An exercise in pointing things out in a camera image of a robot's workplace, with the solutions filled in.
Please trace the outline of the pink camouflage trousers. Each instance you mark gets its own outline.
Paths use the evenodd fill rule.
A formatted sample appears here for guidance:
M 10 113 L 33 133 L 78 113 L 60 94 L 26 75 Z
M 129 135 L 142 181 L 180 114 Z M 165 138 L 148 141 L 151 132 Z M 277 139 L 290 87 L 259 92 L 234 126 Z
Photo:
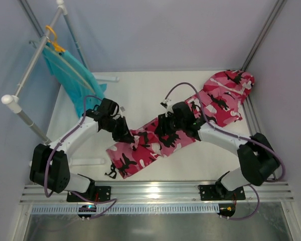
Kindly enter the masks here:
M 198 94 L 187 98 L 185 103 L 195 117 L 199 117 L 203 109 L 211 123 L 223 128 L 242 120 L 239 108 L 254 84 L 255 79 L 249 72 L 221 71 L 211 76 Z M 158 158 L 168 157 L 196 141 L 183 131 L 178 131 L 172 136 L 160 137 L 155 134 L 157 125 L 158 118 L 154 118 L 139 129 L 130 131 L 135 138 L 134 144 L 118 142 L 106 150 L 111 160 L 107 176 L 112 179 L 116 179 L 117 176 L 128 178 Z

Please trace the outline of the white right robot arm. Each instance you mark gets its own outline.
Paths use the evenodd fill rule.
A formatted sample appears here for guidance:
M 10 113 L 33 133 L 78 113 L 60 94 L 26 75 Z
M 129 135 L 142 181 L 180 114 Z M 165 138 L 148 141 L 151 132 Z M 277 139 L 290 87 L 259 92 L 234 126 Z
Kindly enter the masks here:
M 214 144 L 238 157 L 239 168 L 226 172 L 215 182 L 213 194 L 218 199 L 232 198 L 234 191 L 243 186 L 262 185 L 280 167 L 279 158 L 263 134 L 242 137 L 228 132 L 202 115 L 195 117 L 185 102 L 169 105 L 164 100 L 161 105 L 166 112 L 158 116 L 155 131 L 158 136 L 172 136 L 183 131 L 189 138 Z

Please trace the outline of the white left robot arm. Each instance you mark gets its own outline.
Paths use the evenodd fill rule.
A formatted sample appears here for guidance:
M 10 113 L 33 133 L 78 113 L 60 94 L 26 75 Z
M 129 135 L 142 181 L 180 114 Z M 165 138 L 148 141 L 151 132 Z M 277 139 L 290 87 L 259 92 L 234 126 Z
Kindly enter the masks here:
M 35 147 L 30 180 L 43 186 L 46 197 L 62 191 L 92 193 L 94 180 L 71 173 L 69 166 L 75 151 L 100 130 L 111 133 L 116 142 L 134 142 L 119 105 L 103 98 L 96 108 L 84 108 L 78 123 L 62 137 L 47 145 L 39 144 Z

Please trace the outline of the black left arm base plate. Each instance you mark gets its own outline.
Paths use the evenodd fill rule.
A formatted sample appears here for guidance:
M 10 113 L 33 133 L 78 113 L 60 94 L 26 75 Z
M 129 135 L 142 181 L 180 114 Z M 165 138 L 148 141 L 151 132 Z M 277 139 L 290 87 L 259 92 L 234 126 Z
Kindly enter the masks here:
M 85 193 L 77 193 L 84 199 L 92 202 L 105 202 L 111 198 L 111 186 L 94 186 L 89 188 Z M 84 200 L 70 192 L 67 194 L 67 202 L 83 202 Z

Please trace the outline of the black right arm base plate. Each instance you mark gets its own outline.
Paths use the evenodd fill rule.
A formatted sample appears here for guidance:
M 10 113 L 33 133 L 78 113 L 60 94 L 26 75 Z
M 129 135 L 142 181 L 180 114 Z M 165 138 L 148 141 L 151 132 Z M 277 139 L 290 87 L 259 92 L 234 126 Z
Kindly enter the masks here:
M 219 194 L 216 186 L 213 184 L 198 185 L 201 201 L 232 201 L 245 200 L 245 192 L 243 187 L 238 187 L 233 191 L 226 191 L 225 194 Z

